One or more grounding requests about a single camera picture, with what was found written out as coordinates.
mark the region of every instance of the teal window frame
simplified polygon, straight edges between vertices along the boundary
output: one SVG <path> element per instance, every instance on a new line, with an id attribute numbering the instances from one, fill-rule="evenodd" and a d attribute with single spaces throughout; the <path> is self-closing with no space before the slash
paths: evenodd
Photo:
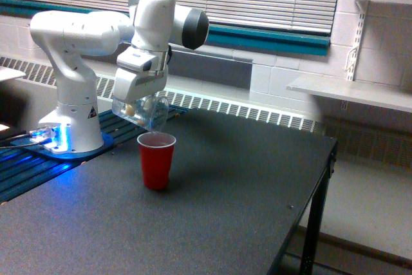
<path id="1" fill-rule="evenodd" d="M 89 13 L 99 9 L 38 1 L 0 0 L 0 14 L 32 17 L 37 12 L 47 10 Z M 330 37 L 211 24 L 207 44 L 230 46 L 240 50 L 252 49 L 326 56 L 330 46 Z"/>

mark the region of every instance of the table leg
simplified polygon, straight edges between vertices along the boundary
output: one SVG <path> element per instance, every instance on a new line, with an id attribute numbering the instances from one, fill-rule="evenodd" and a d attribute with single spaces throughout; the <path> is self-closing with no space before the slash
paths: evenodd
<path id="1" fill-rule="evenodd" d="M 300 275 L 309 275 L 312 273 L 315 261 L 316 245 L 321 230 L 324 203 L 326 201 L 326 193 L 328 191 L 328 184 L 331 173 L 332 167 L 330 161 L 327 167 L 327 171 L 325 172 L 321 183 L 319 184 L 314 197 L 312 198 L 308 228 L 306 230 L 306 237 L 304 239 L 301 268 L 299 271 Z"/>

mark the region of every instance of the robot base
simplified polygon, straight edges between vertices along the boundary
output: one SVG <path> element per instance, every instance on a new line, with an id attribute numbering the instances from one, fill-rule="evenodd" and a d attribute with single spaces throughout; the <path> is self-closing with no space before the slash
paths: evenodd
<path id="1" fill-rule="evenodd" d="M 92 159 L 96 156 L 99 156 L 113 147 L 114 141 L 111 135 L 108 135 L 107 133 L 102 132 L 102 138 L 103 138 L 104 143 L 100 148 L 95 149 L 94 151 L 86 151 L 84 153 L 63 153 L 63 154 L 52 153 L 51 151 L 44 149 L 41 145 L 27 146 L 24 148 L 34 153 L 37 153 L 41 156 L 45 156 L 45 157 L 52 158 L 52 159 L 57 159 L 57 160 L 62 160 L 62 161 L 67 161 L 67 160 L 85 161 L 85 160 Z M 32 142 L 30 141 L 29 138 L 21 138 L 19 140 L 14 140 L 11 144 L 14 146 L 18 146 L 18 145 L 24 145 L 24 144 L 30 144 L 30 143 Z"/>

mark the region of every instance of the red plastic cup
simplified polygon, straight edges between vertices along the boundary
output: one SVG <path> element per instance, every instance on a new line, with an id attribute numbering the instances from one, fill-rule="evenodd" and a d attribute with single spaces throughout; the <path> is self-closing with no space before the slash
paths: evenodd
<path id="1" fill-rule="evenodd" d="M 148 132 L 137 138 L 143 171 L 143 182 L 153 190 L 165 189 L 176 138 L 162 132 Z"/>

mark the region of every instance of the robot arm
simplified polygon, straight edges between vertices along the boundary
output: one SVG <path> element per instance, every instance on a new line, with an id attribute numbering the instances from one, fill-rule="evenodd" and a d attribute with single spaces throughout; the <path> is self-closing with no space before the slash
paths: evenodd
<path id="1" fill-rule="evenodd" d="M 99 148 L 103 139 L 96 117 L 96 75 L 81 55 L 109 55 L 119 43 L 130 41 L 134 28 L 129 18 L 118 12 L 48 11 L 33 17 L 30 32 L 53 65 L 57 81 L 57 107 L 39 125 L 58 128 L 60 135 L 44 147 L 54 153 Z"/>
<path id="2" fill-rule="evenodd" d="M 30 31 L 48 56 L 57 81 L 57 108 L 39 121 L 58 128 L 43 146 L 54 153 L 83 153 L 103 145 L 97 117 L 96 75 L 81 55 L 110 55 L 121 42 L 131 46 L 118 56 L 113 112 L 135 115 L 142 97 L 166 85 L 169 42 L 195 49 L 209 30 L 201 10 L 176 0 L 129 0 L 130 18 L 118 12 L 36 14 Z"/>
<path id="3" fill-rule="evenodd" d="M 129 121 L 135 122 L 133 115 L 141 98 L 165 88 L 169 43 L 194 50 L 207 38 L 205 13 L 175 2 L 129 0 L 135 34 L 131 46 L 117 58 L 112 105 L 114 114 Z"/>

